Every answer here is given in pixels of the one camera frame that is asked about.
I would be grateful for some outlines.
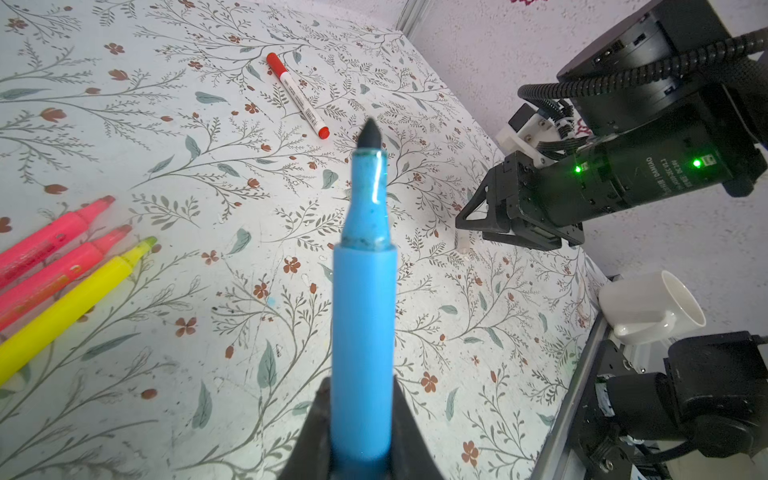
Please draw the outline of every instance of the black cable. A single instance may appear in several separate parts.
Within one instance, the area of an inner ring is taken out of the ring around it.
[[[653,453],[650,452],[647,446],[643,445],[642,443],[639,445],[635,445],[638,450],[640,450],[640,453],[642,453],[645,458],[648,458],[653,455]],[[659,463],[652,464],[654,469],[656,470],[656,473],[659,474],[661,478],[667,478],[667,473],[665,473],[665,468],[661,466]]]
[[[679,444],[677,447],[664,450],[663,452],[651,453],[650,455],[644,454],[644,456],[637,458],[637,461],[651,465],[655,463],[665,463],[683,455],[687,455],[693,450],[696,450],[696,445],[692,441],[688,440],[687,442]]]
[[[579,98],[608,94],[622,88],[637,87],[688,74],[700,68],[732,62],[758,51],[764,51],[766,43],[768,43],[768,28],[761,28],[739,37],[715,41],[680,55],[662,58],[610,75],[557,84],[523,85],[518,90],[518,96],[532,103],[533,100],[549,98]]]
[[[567,138],[560,141],[540,141],[536,145],[538,151],[574,150],[587,143],[589,137]]]

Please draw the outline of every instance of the black marker tip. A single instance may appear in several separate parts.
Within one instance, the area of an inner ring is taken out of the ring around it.
[[[376,126],[376,122],[372,118],[369,118],[366,122],[366,126],[362,128],[360,135],[357,137],[358,148],[381,148],[382,147],[382,133]]]

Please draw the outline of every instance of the table surface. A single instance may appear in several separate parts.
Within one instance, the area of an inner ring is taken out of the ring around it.
[[[0,8],[0,250],[107,194],[73,243],[122,223],[114,251],[159,239],[0,387],[0,477],[272,478],[329,375],[331,256],[368,116],[414,417],[446,478],[530,475],[606,279],[578,248],[457,251],[453,218],[502,156],[400,32],[230,1]]]

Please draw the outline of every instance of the pink highlighter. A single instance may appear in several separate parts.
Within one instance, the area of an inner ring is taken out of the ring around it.
[[[0,253],[0,289],[84,233],[112,202],[114,197],[107,195],[85,208],[61,215],[47,227]]]
[[[101,238],[83,243],[1,295],[0,330],[96,266],[130,231],[130,225],[123,225]]]

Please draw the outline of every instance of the yellow highlighter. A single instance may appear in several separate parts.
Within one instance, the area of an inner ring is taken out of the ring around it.
[[[78,318],[120,284],[157,242],[149,237],[106,262],[58,302],[0,345],[0,386],[56,340]]]

